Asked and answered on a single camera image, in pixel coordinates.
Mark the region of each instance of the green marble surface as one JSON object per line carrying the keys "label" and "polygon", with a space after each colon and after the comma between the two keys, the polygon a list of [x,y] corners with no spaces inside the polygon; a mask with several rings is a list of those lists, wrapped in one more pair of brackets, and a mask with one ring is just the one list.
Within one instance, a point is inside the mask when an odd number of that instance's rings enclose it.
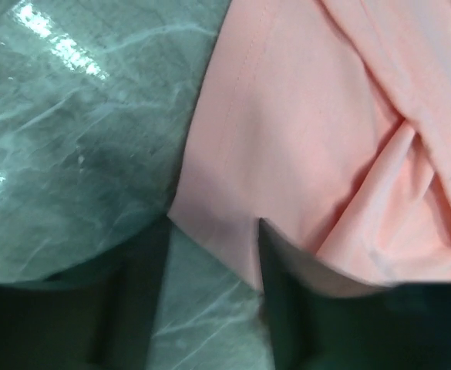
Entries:
{"label": "green marble surface", "polygon": [[0,283],[167,210],[230,0],[0,0]]}

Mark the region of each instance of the pink cloth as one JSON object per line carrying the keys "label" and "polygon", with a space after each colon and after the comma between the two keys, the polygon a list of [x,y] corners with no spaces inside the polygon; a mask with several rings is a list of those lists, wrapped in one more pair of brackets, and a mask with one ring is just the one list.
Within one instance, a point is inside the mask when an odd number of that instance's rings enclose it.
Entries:
{"label": "pink cloth", "polygon": [[451,0],[233,0],[170,217],[256,288],[257,217],[363,281],[451,281]]}

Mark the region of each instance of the wrinkled fabric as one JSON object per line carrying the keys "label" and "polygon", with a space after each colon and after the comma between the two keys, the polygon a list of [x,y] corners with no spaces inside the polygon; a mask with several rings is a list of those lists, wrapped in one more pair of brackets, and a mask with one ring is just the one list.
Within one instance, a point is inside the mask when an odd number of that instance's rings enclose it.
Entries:
{"label": "wrinkled fabric", "polygon": [[234,0],[170,217],[256,288],[257,217],[362,281],[451,281],[451,0]]}

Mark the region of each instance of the blurry black object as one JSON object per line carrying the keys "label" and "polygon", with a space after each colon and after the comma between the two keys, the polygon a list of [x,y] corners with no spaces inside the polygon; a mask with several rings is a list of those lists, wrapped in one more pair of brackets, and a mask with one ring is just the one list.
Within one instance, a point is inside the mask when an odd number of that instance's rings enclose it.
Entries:
{"label": "blurry black object", "polygon": [[143,370],[171,222],[44,281],[0,285],[0,370]]}
{"label": "blurry black object", "polygon": [[451,284],[358,283],[265,220],[259,254],[276,370],[451,370]]}

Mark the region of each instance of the garment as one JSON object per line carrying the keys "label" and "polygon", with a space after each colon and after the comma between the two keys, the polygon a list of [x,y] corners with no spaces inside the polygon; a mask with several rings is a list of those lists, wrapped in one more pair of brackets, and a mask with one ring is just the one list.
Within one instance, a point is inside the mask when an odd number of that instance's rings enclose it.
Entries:
{"label": "garment", "polygon": [[257,217],[365,282],[451,281],[451,0],[234,0],[169,215],[256,288]]}

